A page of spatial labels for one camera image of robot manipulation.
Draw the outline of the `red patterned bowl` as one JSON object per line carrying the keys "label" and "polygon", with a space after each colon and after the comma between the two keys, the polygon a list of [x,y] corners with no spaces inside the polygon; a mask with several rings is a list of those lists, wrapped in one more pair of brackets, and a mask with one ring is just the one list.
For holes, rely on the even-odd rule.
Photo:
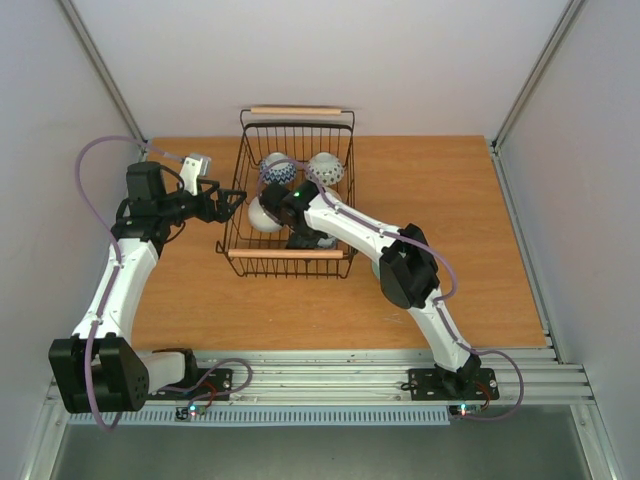
{"label": "red patterned bowl", "polygon": [[295,180],[297,169],[287,159],[288,156],[284,153],[273,152],[261,160],[259,170],[265,184],[286,185]]}

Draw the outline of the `white bowl with brown diamonds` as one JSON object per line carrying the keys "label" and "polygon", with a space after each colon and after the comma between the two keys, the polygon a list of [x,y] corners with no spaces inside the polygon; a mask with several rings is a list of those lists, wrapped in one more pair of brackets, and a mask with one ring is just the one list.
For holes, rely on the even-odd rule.
{"label": "white bowl with brown diamonds", "polygon": [[319,152],[308,162],[309,171],[325,186],[338,184],[345,175],[340,159],[329,153]]}

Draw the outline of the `pale green celadon bowl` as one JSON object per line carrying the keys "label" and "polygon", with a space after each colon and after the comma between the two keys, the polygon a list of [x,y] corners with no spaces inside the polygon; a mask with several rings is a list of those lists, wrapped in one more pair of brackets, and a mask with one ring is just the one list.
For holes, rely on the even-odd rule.
{"label": "pale green celadon bowl", "polygon": [[373,271],[374,276],[376,277],[377,281],[380,282],[381,273],[380,273],[379,262],[378,261],[372,261],[371,262],[371,266],[372,266],[372,271]]}

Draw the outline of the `teal yellow sun bowl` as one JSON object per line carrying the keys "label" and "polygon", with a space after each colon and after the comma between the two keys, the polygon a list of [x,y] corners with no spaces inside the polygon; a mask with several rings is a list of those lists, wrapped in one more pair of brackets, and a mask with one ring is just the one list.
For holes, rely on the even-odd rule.
{"label": "teal yellow sun bowl", "polygon": [[332,189],[332,188],[329,188],[329,187],[326,187],[326,188],[325,188],[325,191],[326,191],[326,193],[327,193],[328,195],[333,196],[336,200],[338,200],[338,201],[340,201],[340,202],[342,202],[342,201],[343,201],[343,200],[342,200],[341,195],[340,195],[336,190],[334,190],[334,189]]}

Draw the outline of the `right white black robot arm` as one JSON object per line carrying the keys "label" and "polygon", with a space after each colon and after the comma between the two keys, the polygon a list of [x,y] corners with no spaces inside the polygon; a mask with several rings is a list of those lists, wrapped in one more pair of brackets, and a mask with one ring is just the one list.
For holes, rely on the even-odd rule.
{"label": "right white black robot arm", "polygon": [[332,236],[377,266],[381,292],[408,311],[426,338],[435,362],[436,384],[447,399],[461,399],[475,388],[479,356],[464,340],[449,313],[438,278],[444,260],[422,230],[379,222],[337,200],[311,181],[294,190],[269,184],[258,195],[270,218],[303,237]]}

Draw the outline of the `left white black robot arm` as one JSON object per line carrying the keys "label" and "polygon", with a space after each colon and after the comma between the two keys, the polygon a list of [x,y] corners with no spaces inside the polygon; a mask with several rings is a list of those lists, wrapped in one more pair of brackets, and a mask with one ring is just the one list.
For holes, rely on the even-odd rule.
{"label": "left white black robot arm", "polygon": [[68,338],[52,342],[48,358],[62,402],[71,414],[140,410],[156,391],[179,398],[201,386],[192,350],[169,348],[140,357],[131,346],[134,317],[171,230],[190,219],[225,223],[246,200],[242,190],[206,179],[206,158],[186,158],[167,191],[158,162],[132,164],[127,196],[109,233],[108,261],[94,297]]}

